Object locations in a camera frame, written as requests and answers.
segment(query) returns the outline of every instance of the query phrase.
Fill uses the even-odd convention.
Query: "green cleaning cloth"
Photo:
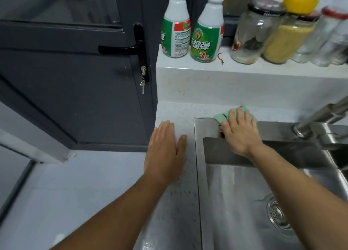
[[[241,109],[242,109],[243,113],[245,113],[245,111],[248,110],[248,108],[246,106],[242,106]],[[237,117],[237,108],[234,108],[234,110],[235,110],[235,116]],[[230,110],[223,112],[223,113],[220,113],[220,114],[217,114],[217,115],[214,115],[214,119],[217,120],[221,124],[223,121],[228,120],[229,112],[230,112]]]

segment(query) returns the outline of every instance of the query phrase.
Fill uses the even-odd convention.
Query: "yellow lid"
[[[318,5],[319,0],[284,0],[288,12],[296,14],[310,14]]]

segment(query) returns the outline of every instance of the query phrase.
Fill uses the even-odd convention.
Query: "stainless steel faucet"
[[[329,124],[346,117],[348,112],[348,96],[336,104],[329,103],[307,120],[294,126],[294,132],[298,137],[311,138],[315,136],[324,150],[337,148],[337,135],[330,129]]]

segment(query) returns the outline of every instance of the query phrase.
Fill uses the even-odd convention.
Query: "stainless steel sink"
[[[293,125],[258,122],[266,145],[348,202],[347,139],[337,150],[324,151],[315,140],[298,138]],[[304,249],[262,175],[230,150],[218,122],[196,118],[194,130],[202,249]],[[348,135],[348,126],[332,130]]]

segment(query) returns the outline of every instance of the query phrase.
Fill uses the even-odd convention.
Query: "sink drain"
[[[287,235],[294,234],[294,231],[285,217],[285,214],[274,197],[271,198],[267,203],[267,214],[277,230]]]

